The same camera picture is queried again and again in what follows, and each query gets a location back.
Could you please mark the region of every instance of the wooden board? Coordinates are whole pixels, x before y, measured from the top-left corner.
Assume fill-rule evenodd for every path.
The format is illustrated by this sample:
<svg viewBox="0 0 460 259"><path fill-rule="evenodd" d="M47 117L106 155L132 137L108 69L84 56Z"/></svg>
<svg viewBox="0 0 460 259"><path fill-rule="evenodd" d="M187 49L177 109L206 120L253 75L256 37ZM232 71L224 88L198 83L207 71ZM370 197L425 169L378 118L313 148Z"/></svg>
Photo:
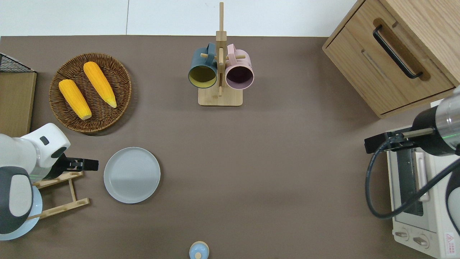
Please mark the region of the wooden board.
<svg viewBox="0 0 460 259"><path fill-rule="evenodd" d="M201 106L240 106L243 104L243 90L233 89L223 83L222 96L218 84L207 89L198 89L198 103Z"/></svg>
<svg viewBox="0 0 460 259"><path fill-rule="evenodd" d="M21 137L30 131L35 72L0 73L0 133Z"/></svg>
<svg viewBox="0 0 460 259"><path fill-rule="evenodd" d="M439 69L457 86L460 82L460 1L383 0L401 26L419 42Z"/></svg>

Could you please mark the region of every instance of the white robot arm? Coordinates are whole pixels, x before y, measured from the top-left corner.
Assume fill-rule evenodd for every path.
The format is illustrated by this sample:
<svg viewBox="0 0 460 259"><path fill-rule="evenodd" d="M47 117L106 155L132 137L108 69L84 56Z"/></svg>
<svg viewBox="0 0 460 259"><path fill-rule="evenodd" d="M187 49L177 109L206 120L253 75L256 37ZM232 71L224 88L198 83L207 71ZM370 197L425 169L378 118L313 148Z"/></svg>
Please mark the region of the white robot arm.
<svg viewBox="0 0 460 259"><path fill-rule="evenodd" d="M98 169L97 160L65 157L69 147L67 137L52 123L19 138L0 134L0 234L13 232L27 219L32 183L56 178L64 171Z"/></svg>

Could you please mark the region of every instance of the knob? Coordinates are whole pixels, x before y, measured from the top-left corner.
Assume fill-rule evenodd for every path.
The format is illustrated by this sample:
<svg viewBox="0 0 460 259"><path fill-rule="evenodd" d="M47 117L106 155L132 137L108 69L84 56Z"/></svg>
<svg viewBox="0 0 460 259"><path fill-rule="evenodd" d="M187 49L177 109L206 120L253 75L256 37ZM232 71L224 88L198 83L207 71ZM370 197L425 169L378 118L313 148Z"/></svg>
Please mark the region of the knob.
<svg viewBox="0 0 460 259"><path fill-rule="evenodd" d="M414 237L413 238L414 242L416 242L417 244L423 246L423 247L427 247L428 246L428 241L424 240L423 238L421 237Z"/></svg>
<svg viewBox="0 0 460 259"><path fill-rule="evenodd" d="M400 237L407 237L407 233L404 232L395 232L395 235Z"/></svg>

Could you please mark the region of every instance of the wooden mug tree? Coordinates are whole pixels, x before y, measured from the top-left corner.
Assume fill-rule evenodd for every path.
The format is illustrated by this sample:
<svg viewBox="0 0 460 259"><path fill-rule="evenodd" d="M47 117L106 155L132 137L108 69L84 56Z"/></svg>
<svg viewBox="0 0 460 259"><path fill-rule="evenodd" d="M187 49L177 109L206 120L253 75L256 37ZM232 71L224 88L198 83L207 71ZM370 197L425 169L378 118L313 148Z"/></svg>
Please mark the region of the wooden mug tree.
<svg viewBox="0 0 460 259"><path fill-rule="evenodd" d="M224 3L219 4L220 26L216 31L217 81L210 88L198 89L198 103L202 106L240 106L243 104L243 90L229 87L225 80L225 61L227 57L227 32L224 31Z"/></svg>

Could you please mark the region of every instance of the metal wire rack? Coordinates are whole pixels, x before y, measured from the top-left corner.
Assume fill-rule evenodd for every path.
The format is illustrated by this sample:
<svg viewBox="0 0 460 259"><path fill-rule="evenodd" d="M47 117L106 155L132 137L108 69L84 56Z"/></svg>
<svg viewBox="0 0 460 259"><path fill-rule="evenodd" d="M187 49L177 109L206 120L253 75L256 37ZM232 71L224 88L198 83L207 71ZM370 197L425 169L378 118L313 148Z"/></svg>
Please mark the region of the metal wire rack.
<svg viewBox="0 0 460 259"><path fill-rule="evenodd" d="M30 67L24 66L16 59L0 53L0 72L35 72Z"/></svg>

